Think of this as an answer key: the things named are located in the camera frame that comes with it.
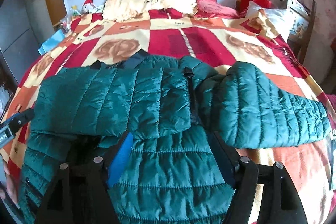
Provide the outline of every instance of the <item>door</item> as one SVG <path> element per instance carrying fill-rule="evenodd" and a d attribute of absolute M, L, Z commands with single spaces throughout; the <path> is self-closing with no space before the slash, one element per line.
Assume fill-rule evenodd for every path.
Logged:
<path fill-rule="evenodd" d="M 64 18 L 67 14 L 64 1 L 63 0 L 45 0 L 49 16 L 53 25 L 58 24 L 58 22 Z"/>

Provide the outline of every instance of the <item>quilted jacket sleeve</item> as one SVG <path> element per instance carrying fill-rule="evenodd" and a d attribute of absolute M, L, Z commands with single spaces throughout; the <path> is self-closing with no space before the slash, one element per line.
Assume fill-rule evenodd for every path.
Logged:
<path fill-rule="evenodd" d="M 322 103 L 279 89 L 250 63 L 204 80 L 197 94 L 206 128 L 235 148 L 297 146 L 331 131 Z"/>
<path fill-rule="evenodd" d="M 35 112 L 32 132 L 120 137 L 129 131 L 146 139 L 191 126 L 186 78 L 176 69 L 63 70 L 44 80 Z"/>

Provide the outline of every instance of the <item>gray cabinet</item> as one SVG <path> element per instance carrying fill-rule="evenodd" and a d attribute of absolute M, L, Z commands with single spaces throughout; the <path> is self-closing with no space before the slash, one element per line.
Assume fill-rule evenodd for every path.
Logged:
<path fill-rule="evenodd" d="M 18 84 L 38 57 L 38 42 L 23 0 L 5 0 L 0 7 L 0 62 Z"/>

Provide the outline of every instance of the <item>red checkered blanket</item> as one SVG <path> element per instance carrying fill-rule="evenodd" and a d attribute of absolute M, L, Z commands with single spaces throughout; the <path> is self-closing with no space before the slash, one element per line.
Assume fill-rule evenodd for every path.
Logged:
<path fill-rule="evenodd" d="M 150 54 L 180 58 L 194 56 L 225 74 L 237 60 L 261 69 L 279 88 L 312 100 L 328 109 L 332 127 L 336 114 L 319 85 L 293 56 L 263 10 L 251 18 L 195 20 L 173 9 L 151 10 L 126 22 L 84 15 L 72 22 L 72 32 L 26 72 L 4 119 L 33 106 L 43 79 L 63 67 L 88 66 L 96 60 L 114 64 L 140 48 Z M 19 178 L 30 126 L 24 126 L 1 153 L 12 176 Z M 299 192 L 309 223 L 327 217 L 333 192 L 329 191 L 330 165 L 326 140 L 298 147 L 239 150 L 256 163 L 285 164 Z M 257 220 L 262 196 L 258 186 L 250 223 Z"/>

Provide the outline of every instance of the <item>white pillow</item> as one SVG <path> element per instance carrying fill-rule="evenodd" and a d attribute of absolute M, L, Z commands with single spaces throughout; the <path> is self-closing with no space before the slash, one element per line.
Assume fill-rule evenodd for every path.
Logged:
<path fill-rule="evenodd" d="M 264 9 L 258 4 L 250 1 L 249 8 L 246 13 L 247 18 L 251 18 L 258 13 L 260 9 L 263 9 L 267 18 L 274 25 L 275 29 L 282 36 L 287 43 L 289 31 L 292 29 L 295 16 L 290 9 Z"/>

